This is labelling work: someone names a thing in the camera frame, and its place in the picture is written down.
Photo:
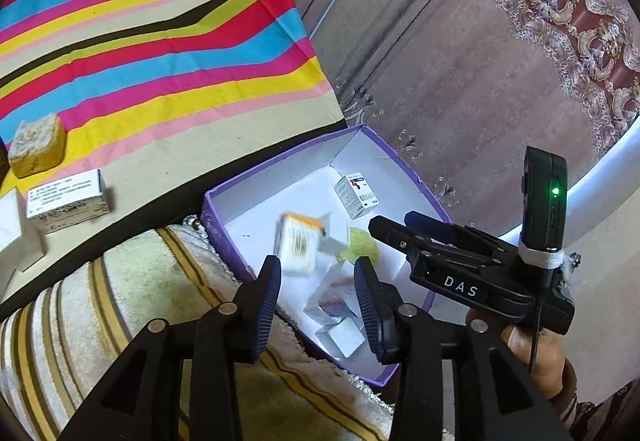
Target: open cardboard box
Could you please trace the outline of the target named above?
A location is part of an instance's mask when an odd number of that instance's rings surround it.
[[[351,220],[334,185],[342,176],[360,172],[380,202],[369,214]],[[276,221],[285,211],[320,217],[342,215],[351,227],[367,230],[369,220],[383,215],[400,223],[409,211],[449,222],[428,188],[367,126],[319,136],[275,156],[206,193],[202,222],[220,257],[240,280],[252,280],[248,268],[259,271],[265,256],[273,253]],[[434,294],[409,281],[405,256],[378,242],[379,278],[393,283],[403,299],[429,310]],[[302,334],[324,346],[316,337],[321,325],[303,312],[335,257],[318,252],[316,271],[308,277],[282,277],[278,307]],[[375,385],[385,385],[396,366],[381,365],[365,342],[349,358],[335,360],[352,374]]]

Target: human hand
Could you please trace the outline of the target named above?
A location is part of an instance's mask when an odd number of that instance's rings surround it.
[[[523,363],[529,363],[531,355],[532,334],[515,324],[504,326],[484,313],[470,309],[466,314],[466,322],[480,318],[489,324],[491,329],[500,331],[500,338],[510,348],[511,352]],[[560,335],[542,329],[538,339],[538,355],[533,370],[533,380],[546,399],[555,397],[562,391],[562,371],[564,370],[564,349]]]

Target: striped cloth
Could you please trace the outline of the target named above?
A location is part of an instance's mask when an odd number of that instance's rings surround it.
[[[0,57],[2,140],[51,112],[67,132],[59,167],[0,194],[331,93],[293,0],[7,0]]]
[[[193,228],[146,231],[0,323],[0,393],[34,441],[55,441],[149,320],[197,319],[237,288]],[[190,375],[187,360],[178,411],[182,441],[189,439]],[[307,357],[277,317],[260,362],[236,364],[236,376],[246,441],[388,439],[390,408],[335,366]]]

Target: floral pattern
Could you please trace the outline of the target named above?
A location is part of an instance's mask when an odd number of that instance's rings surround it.
[[[602,157],[640,110],[640,52],[629,9],[605,0],[493,0],[514,35],[554,61],[564,94],[590,117],[594,153]]]

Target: beige fabric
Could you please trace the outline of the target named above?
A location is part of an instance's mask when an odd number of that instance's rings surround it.
[[[215,294],[231,299],[238,283],[209,245],[193,229],[174,226],[114,247],[2,323],[0,391],[36,441],[57,437],[82,398],[149,320],[165,317],[180,323],[210,309],[204,286],[188,278],[193,265],[185,267],[183,261],[189,256]],[[356,388],[334,365],[308,358],[279,319],[269,346],[277,369],[265,358],[256,365],[238,365],[245,439],[388,437],[390,409],[370,391]],[[307,382],[299,392],[305,399],[292,392],[297,389],[287,379],[292,374]],[[182,409],[188,412],[184,390]],[[185,438],[184,425],[180,435]]]
[[[110,192],[110,214],[47,235],[46,255],[28,270],[14,274],[4,299],[89,237],[169,190],[261,148],[341,118],[335,95],[329,92],[192,128],[118,158],[102,168]],[[148,179],[154,182],[142,182]]]

